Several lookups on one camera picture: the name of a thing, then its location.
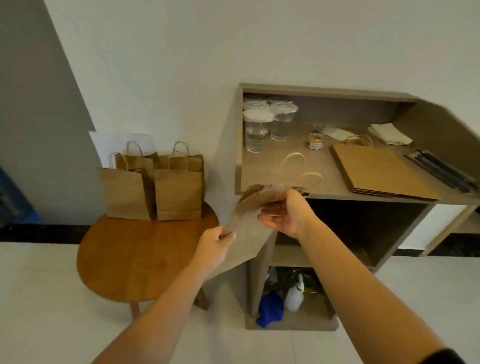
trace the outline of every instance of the person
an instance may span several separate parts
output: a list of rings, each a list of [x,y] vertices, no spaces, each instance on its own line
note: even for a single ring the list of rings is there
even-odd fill
[[[297,191],[264,206],[258,219],[298,239],[360,358],[366,364],[463,363],[321,222]],[[203,282],[224,261],[235,233],[206,230],[191,263],[94,364],[166,364]]]

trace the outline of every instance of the tiled floor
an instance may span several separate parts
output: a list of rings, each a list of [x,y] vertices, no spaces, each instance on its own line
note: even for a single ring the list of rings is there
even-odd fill
[[[77,249],[0,243],[2,363],[89,363],[130,323],[127,305],[82,285]],[[392,257],[378,277],[467,362],[477,361],[480,259]],[[244,267],[208,282],[206,291],[211,309],[193,308],[174,364],[361,362],[342,327],[334,333],[246,331]]]

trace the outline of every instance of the blue cloth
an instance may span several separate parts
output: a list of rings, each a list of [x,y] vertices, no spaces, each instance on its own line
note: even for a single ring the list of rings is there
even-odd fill
[[[266,328],[272,322],[283,320],[283,300],[280,295],[272,291],[260,300],[260,317],[257,324],[261,328]]]

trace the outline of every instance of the gray wall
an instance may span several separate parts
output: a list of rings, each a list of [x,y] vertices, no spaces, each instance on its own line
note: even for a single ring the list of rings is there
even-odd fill
[[[95,222],[95,129],[43,1],[0,0],[0,45],[0,166],[47,223]]]

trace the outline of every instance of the person's left hand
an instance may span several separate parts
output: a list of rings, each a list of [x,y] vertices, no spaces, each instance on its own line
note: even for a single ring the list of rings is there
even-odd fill
[[[200,269],[207,277],[223,263],[228,248],[237,237],[237,234],[232,232],[220,239],[224,228],[224,226],[218,226],[205,230],[192,259],[191,264]]]

